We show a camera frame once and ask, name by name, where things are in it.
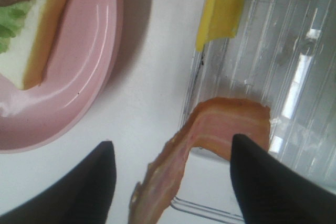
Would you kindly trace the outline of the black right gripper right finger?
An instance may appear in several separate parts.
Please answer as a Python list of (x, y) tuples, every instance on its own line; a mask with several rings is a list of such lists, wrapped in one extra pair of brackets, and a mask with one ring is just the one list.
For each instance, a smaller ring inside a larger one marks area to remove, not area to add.
[(230, 178), (245, 223), (335, 223), (335, 194), (243, 134), (233, 136)]

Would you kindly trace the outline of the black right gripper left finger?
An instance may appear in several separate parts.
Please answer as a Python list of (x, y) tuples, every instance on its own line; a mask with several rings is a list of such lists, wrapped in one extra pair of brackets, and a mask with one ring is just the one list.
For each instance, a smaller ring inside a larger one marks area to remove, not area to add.
[(105, 223), (116, 184), (111, 141), (103, 141), (44, 192), (1, 215), (1, 223)]

